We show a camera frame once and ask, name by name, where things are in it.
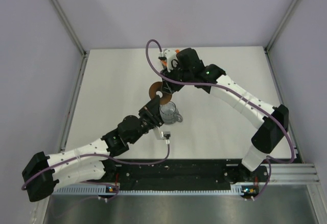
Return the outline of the clear glass coffee server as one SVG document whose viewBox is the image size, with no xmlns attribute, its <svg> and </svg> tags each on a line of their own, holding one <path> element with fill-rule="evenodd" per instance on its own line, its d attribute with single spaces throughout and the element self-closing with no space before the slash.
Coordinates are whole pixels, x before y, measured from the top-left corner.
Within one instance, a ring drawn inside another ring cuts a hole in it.
<svg viewBox="0 0 327 224">
<path fill-rule="evenodd" d="M 159 111 L 163 122 L 167 125 L 171 125 L 176 122 L 183 122 L 183 117 L 179 113 L 174 102 L 168 102 L 164 105 L 160 105 Z"/>
</svg>

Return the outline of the orange coffee filter box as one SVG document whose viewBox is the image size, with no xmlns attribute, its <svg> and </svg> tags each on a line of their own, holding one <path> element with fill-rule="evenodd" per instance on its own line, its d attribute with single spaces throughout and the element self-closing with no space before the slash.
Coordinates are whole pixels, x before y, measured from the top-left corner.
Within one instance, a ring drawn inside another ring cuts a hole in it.
<svg viewBox="0 0 327 224">
<path fill-rule="evenodd" d="M 159 60 L 163 66 L 167 66 L 168 63 L 171 63 L 173 60 L 176 60 L 176 55 L 179 53 L 178 49 L 165 48 L 159 52 Z"/>
</svg>

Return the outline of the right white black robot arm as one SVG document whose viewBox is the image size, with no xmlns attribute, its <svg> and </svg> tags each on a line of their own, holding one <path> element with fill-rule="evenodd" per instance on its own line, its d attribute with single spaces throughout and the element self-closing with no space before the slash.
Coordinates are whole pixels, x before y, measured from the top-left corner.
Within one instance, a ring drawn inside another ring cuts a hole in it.
<svg viewBox="0 0 327 224">
<path fill-rule="evenodd" d="M 257 129 L 251 146 L 242 159 L 239 176 L 250 181 L 257 175 L 258 166 L 270 155 L 286 136 L 289 127 L 289 110 L 262 101 L 236 84 L 226 72 L 215 64 L 204 65 L 192 48 L 181 51 L 164 49 L 158 58 L 163 66 L 162 90 L 173 94 L 191 83 L 215 96 L 247 118 Z"/>
</svg>

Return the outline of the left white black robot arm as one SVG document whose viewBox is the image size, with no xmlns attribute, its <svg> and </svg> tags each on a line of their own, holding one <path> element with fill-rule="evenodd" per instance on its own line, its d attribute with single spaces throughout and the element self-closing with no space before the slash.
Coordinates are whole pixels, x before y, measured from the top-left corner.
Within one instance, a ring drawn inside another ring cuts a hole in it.
<svg viewBox="0 0 327 224">
<path fill-rule="evenodd" d="M 139 110 L 138 116 L 126 116 L 116 129 L 85 146 L 57 154 L 34 154 L 22 171 L 21 189 L 27 192 L 30 202 L 37 202 L 75 182 L 101 178 L 111 181 L 116 169 L 102 162 L 125 153 L 130 144 L 163 123 L 160 98 L 156 95 Z"/>
</svg>

